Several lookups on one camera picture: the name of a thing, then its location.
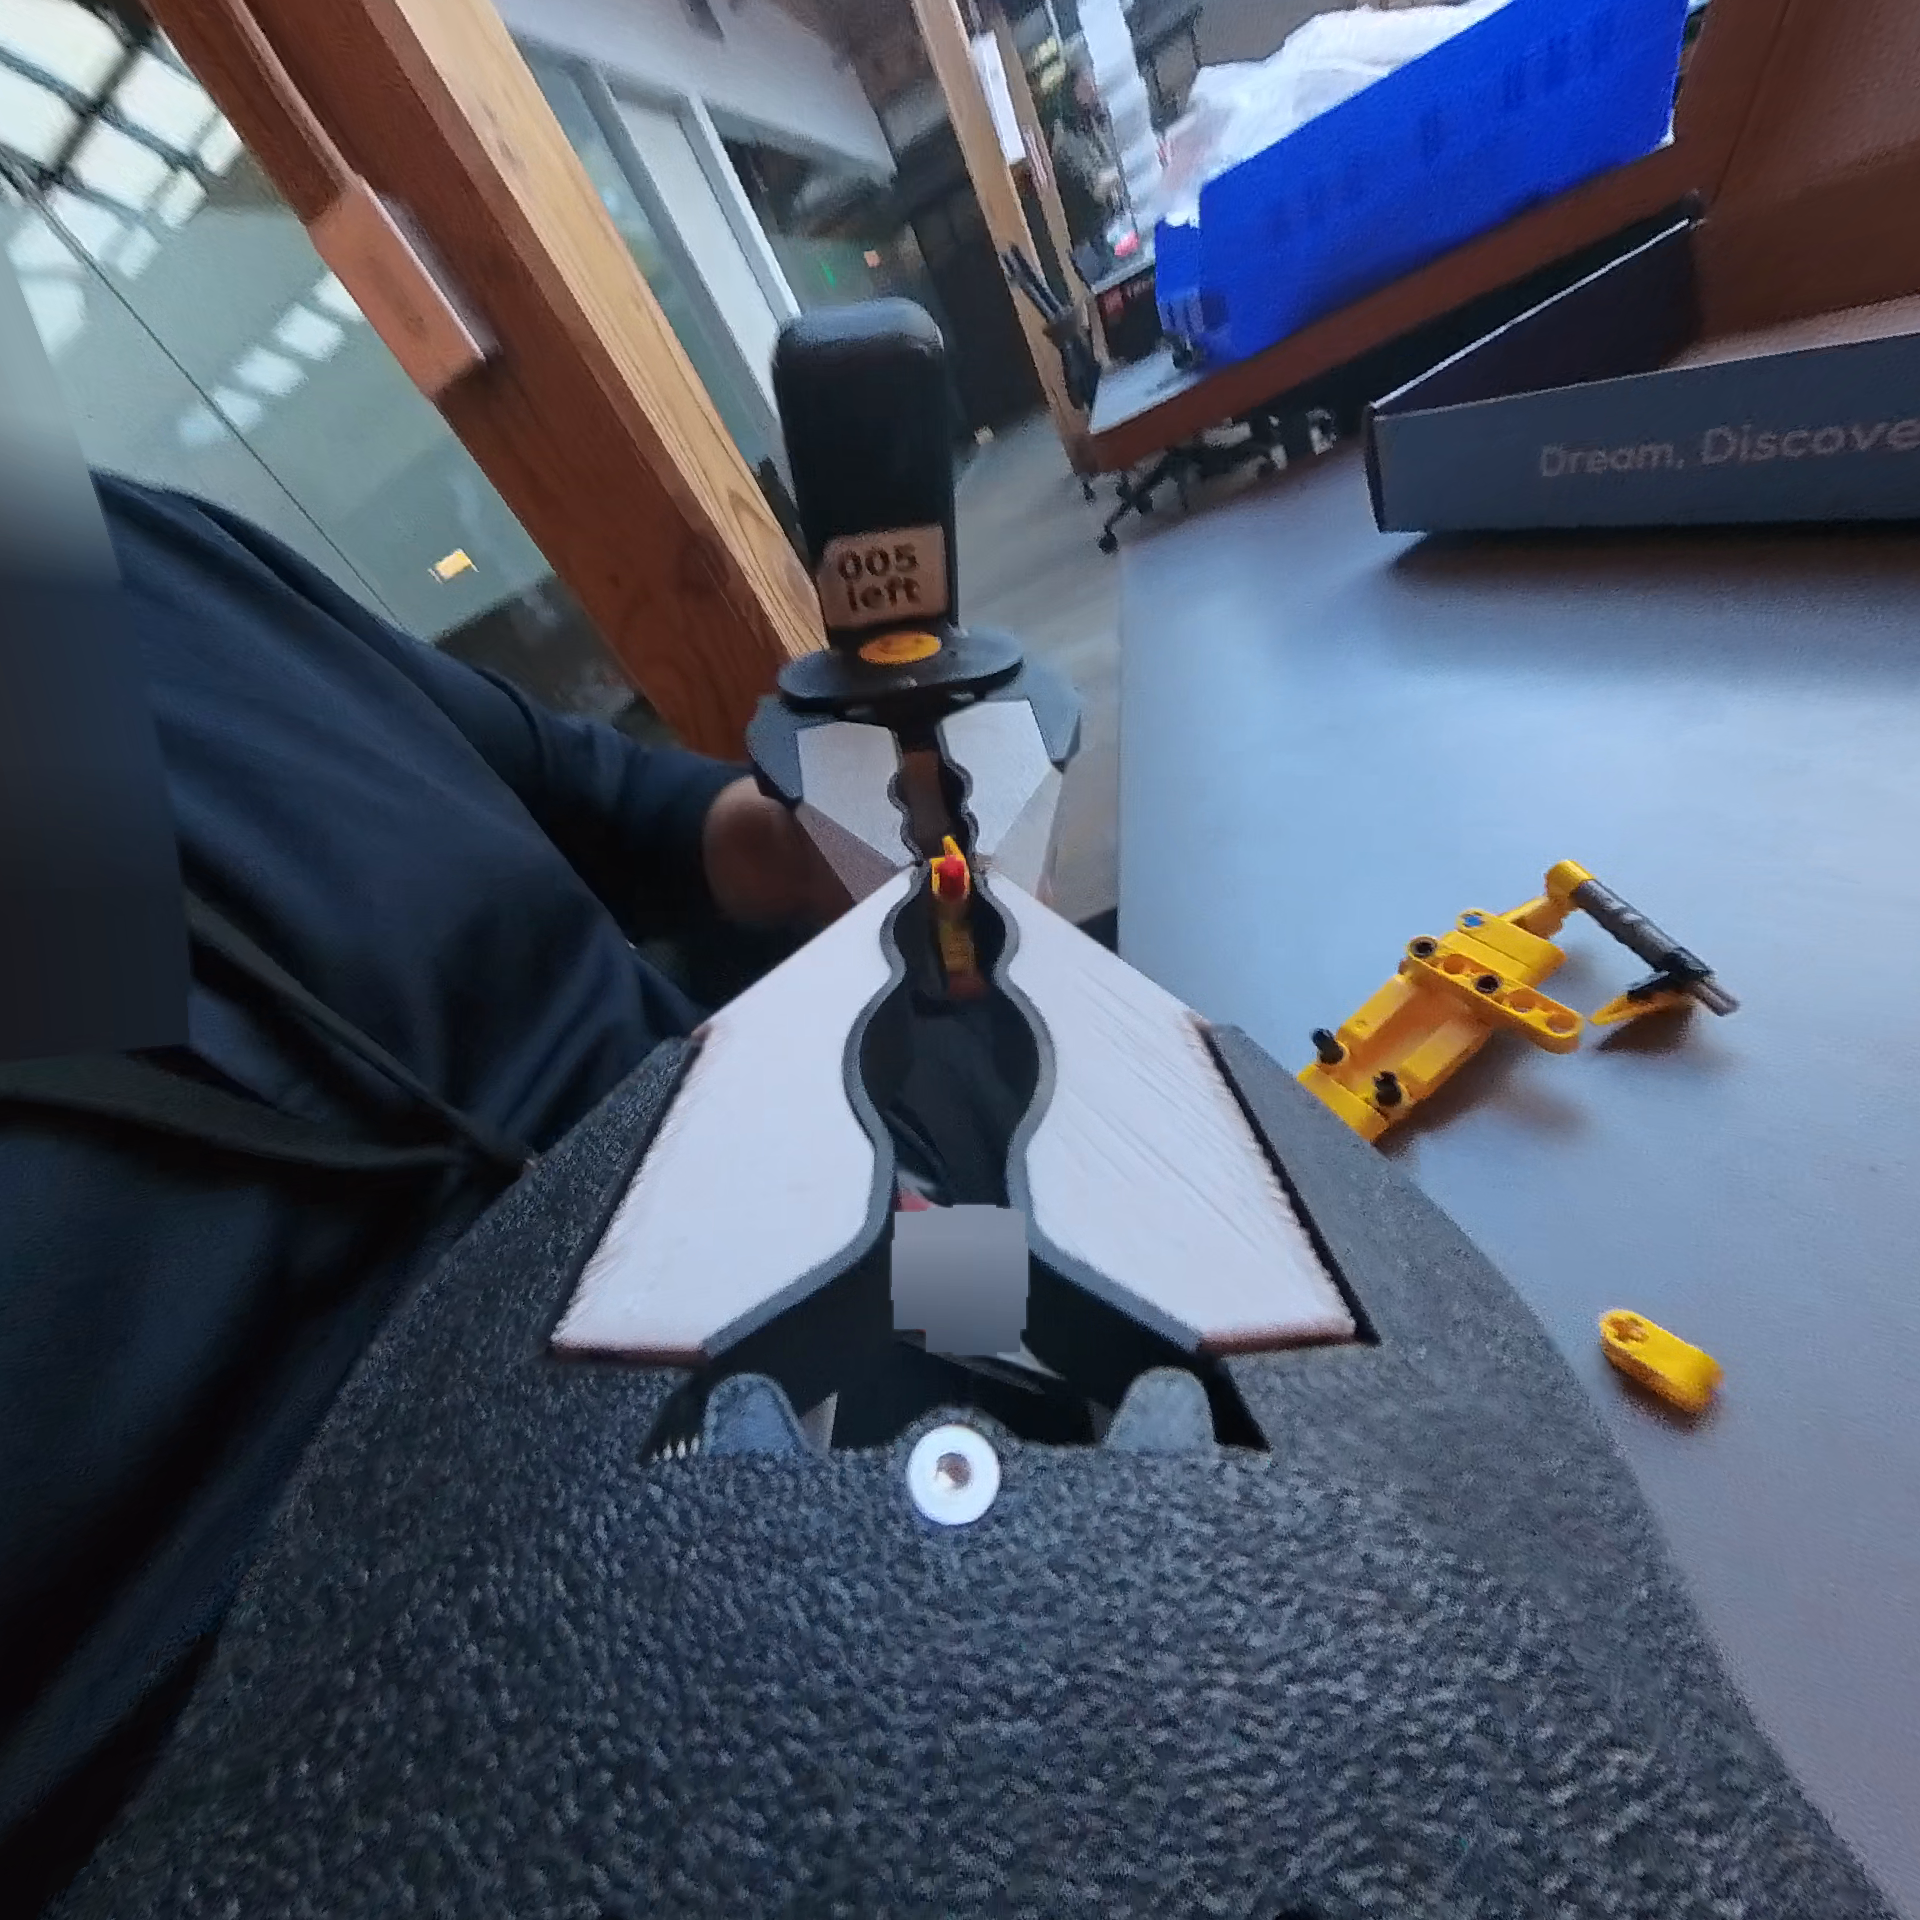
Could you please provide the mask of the person's left forearm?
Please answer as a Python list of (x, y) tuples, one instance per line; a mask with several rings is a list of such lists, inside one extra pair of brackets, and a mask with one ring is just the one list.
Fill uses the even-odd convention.
[(701, 825), (706, 888), (723, 924), (749, 931), (821, 931), (852, 897), (794, 810), (739, 777), (710, 800)]

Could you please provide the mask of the yellow striped toy brick assembly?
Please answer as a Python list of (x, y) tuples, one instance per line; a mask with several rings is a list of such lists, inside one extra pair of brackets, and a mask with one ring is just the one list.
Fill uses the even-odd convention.
[(969, 857), (948, 833), (929, 860), (929, 901), (945, 989), (954, 1001), (979, 1001), (987, 978), (979, 962)]

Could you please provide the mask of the black jacket drawstring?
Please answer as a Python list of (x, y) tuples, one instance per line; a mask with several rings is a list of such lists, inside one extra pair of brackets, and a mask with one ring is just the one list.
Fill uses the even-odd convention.
[(420, 1115), (436, 1121), (449, 1139), (461, 1148), (461, 1153), (505, 1172), (507, 1180), (521, 1177), (521, 1172), (531, 1171), (539, 1162), (539, 1154), (529, 1144), (505, 1137), (480, 1123), (480, 1117), (449, 1104), (366, 1030), (326, 1009), (318, 995), (313, 995), (282, 962), (272, 961), (257, 942), (250, 939), (244, 931), (234, 925), (210, 904), (186, 888), (184, 916), (188, 936), (195, 944), (218, 955), (235, 973), (244, 976), (257, 993), (275, 1001), (288, 1017), (301, 1021), (326, 1044), (333, 1044), (360, 1066), (382, 1076)]

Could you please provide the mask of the wooden pillar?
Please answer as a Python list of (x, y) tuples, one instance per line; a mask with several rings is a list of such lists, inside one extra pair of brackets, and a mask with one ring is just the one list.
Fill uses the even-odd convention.
[(739, 757), (811, 588), (497, 10), (148, 14), (629, 678)]

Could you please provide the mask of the person in navy shirt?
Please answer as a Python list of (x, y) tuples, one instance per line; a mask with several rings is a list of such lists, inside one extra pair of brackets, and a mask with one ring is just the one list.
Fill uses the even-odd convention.
[[(538, 1154), (698, 1012), (739, 769), (536, 704), (93, 469), (184, 888)], [(517, 1180), (188, 936), (186, 1033), (5, 1076), (5, 1915), (73, 1880), (396, 1298)]]

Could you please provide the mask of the black office chair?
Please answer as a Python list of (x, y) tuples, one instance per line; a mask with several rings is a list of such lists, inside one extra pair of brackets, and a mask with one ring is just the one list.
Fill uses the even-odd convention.
[(1194, 486), (1251, 473), (1254, 480), (1315, 462), (1354, 429), (1354, 421), (1330, 408), (1308, 408), (1284, 413), (1275, 404), (1236, 417), (1227, 428), (1182, 441), (1153, 456), (1136, 469), (1114, 478), (1114, 506), (1096, 534), (1096, 550), (1116, 556), (1120, 525), (1132, 516), (1147, 516), (1163, 490), (1173, 490), (1182, 508), (1190, 506)]

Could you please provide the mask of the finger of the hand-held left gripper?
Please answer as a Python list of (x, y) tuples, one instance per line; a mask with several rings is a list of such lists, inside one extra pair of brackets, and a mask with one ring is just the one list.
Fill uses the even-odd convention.
[(866, 901), (921, 865), (899, 794), (900, 770), (900, 746), (888, 726), (801, 732), (801, 825), (851, 901)]
[(940, 723), (938, 741), (962, 788), (972, 867), (1052, 904), (1066, 772), (1034, 704), (969, 704)]

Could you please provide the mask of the brown cardboard box grey flap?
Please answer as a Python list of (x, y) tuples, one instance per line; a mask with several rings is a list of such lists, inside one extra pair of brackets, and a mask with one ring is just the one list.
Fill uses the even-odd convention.
[(1384, 533), (1918, 514), (1918, 5), (1787, 5), (1720, 192), (1366, 412)]

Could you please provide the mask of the yellow brick part black pins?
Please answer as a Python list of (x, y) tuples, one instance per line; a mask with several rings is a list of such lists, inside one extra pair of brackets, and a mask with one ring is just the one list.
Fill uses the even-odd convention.
[[(1581, 1014), (1550, 997), (1566, 964), (1558, 932), (1587, 916), (1643, 962), (1643, 978)], [(1544, 876), (1536, 899), (1506, 913), (1469, 910), (1405, 944), (1398, 966), (1339, 1026), (1313, 1030), (1300, 1086), (1361, 1139), (1376, 1144), (1412, 1115), (1493, 1038), (1552, 1057), (1588, 1030), (1704, 1010), (1731, 1017), (1739, 1000), (1691, 948), (1573, 860)]]

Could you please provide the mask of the small yellow brick link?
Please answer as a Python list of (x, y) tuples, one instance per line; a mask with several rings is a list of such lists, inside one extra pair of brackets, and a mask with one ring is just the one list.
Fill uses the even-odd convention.
[(1715, 1356), (1680, 1336), (1625, 1307), (1597, 1316), (1600, 1354), (1634, 1388), (1652, 1398), (1697, 1417), (1722, 1389), (1722, 1364)]

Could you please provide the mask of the brown wooden table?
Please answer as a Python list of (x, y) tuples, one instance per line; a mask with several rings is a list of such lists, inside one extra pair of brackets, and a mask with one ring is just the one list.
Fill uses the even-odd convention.
[(1394, 369), (1430, 369), (1677, 213), (1697, 211), (1713, 192), (1709, 171), (1673, 141), (1525, 211), (1258, 355), (1182, 369), (1163, 347), (1136, 369), (1112, 373), (1091, 421), (1092, 470), (1132, 470), (1289, 395), (1381, 395)]

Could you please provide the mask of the blue plastic bin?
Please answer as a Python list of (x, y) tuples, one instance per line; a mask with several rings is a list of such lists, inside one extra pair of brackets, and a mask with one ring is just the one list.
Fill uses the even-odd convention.
[(1163, 336), (1227, 366), (1668, 137), (1690, 5), (1465, 5), (1464, 25), (1197, 186), (1156, 232)]

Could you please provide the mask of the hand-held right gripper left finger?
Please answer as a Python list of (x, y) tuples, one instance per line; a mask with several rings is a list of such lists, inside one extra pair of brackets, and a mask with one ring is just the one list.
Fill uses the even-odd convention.
[(893, 1211), (865, 1046), (905, 982), (889, 877), (710, 1014), (552, 1346), (709, 1363), (842, 1280)]

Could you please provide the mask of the white plastic bags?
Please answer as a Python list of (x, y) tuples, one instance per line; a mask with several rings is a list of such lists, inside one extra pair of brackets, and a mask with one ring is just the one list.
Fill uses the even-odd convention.
[(1200, 66), (1188, 109), (1169, 131), (1169, 153), (1211, 178), (1501, 10), (1504, 3), (1469, 3), (1309, 16), (1265, 59)]

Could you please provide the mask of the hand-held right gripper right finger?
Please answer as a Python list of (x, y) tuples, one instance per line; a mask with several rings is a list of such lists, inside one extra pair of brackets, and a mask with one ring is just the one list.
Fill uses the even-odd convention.
[(1354, 1345), (1202, 1017), (1001, 876), (997, 980), (1038, 1044), (1008, 1182), (1036, 1253), (1185, 1354)]

